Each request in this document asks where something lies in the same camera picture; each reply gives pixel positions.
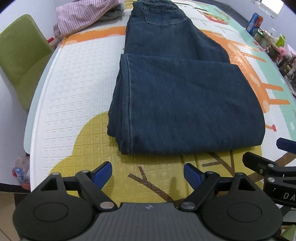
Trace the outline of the dark blue denim jeans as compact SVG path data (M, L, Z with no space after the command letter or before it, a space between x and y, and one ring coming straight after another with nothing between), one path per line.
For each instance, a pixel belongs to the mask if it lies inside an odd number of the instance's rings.
M107 133L120 152L179 155L261 145L264 115L224 48L171 1L135 1Z

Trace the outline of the colourful foam play mat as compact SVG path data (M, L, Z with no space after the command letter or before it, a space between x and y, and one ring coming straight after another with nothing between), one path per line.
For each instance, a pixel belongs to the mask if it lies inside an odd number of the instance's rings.
M194 1L177 1L193 24L228 51L263 106L265 137L250 151L294 166L295 155L279 150L278 138L295 139L295 99L278 69L260 45L221 8ZM50 173L74 176L103 162L112 164L104 192L116 203L179 202L192 192L183 167L231 177L247 174L258 185L262 177L245 168L245 150L185 156L123 156L107 135L107 112L112 100L119 58L124 51L125 27L132 10L65 39L48 63L44 85L37 91L38 107L30 148L30 185L36 188Z

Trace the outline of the plastic bag on floor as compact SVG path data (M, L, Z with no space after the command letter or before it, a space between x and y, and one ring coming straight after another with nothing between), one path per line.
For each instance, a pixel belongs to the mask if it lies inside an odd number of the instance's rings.
M25 190L30 190L30 157L18 157L15 161L12 175L15 176L21 187Z

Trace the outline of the dark glass bottle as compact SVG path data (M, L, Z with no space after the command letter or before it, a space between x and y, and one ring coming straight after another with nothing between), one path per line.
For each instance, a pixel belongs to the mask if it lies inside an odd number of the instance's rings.
M285 77L287 73L292 69L292 65L295 61L295 55L292 57L289 57L288 55L283 56L280 63L278 64L278 68L280 71L280 74Z

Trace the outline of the pink pig toy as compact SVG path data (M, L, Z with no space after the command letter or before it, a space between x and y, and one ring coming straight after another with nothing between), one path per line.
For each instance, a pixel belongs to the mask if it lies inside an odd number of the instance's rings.
M290 51L285 49L284 47L278 47L278 51L280 52L278 55L278 59L281 59L283 56L290 54Z

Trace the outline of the green lid jar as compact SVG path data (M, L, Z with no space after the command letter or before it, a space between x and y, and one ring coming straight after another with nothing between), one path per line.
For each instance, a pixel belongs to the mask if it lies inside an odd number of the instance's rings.
M258 44L261 44L261 42L264 38L265 38L264 33L260 29L257 29L257 31L254 35L255 41L258 42Z

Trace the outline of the blue soda can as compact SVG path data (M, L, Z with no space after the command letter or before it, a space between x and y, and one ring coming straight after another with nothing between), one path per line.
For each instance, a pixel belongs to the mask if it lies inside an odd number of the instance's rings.
M258 31L260 25L262 24L262 22L263 22L263 17L261 15L259 15L258 13L254 13L252 15L249 23L247 24L245 30L250 35L254 36L257 33L257 31Z

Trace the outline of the green upholstered chair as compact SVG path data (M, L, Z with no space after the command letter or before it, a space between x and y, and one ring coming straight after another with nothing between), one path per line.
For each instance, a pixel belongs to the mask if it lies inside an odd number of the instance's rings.
M33 18L22 15L1 33L1 68L25 111L54 52Z

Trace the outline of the pink striped shirt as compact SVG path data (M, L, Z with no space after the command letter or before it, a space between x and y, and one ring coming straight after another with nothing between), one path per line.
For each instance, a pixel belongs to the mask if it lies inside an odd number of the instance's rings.
M70 35L92 25L107 11L124 1L72 1L56 8L57 23L53 27L54 37Z

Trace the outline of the grey garment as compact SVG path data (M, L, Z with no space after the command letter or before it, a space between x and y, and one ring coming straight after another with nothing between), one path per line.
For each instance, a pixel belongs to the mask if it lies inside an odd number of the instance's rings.
M121 4L118 6L115 6L114 8L107 11L100 19L99 21L108 21L108 20L114 20L115 18L118 18L121 16L125 9L125 5Z

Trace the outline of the window with white frame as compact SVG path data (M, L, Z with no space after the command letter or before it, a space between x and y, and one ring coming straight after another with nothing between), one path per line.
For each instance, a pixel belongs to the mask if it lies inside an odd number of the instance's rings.
M258 6L263 6L269 12L278 15L283 8L284 2L281 0L255 0L253 1Z

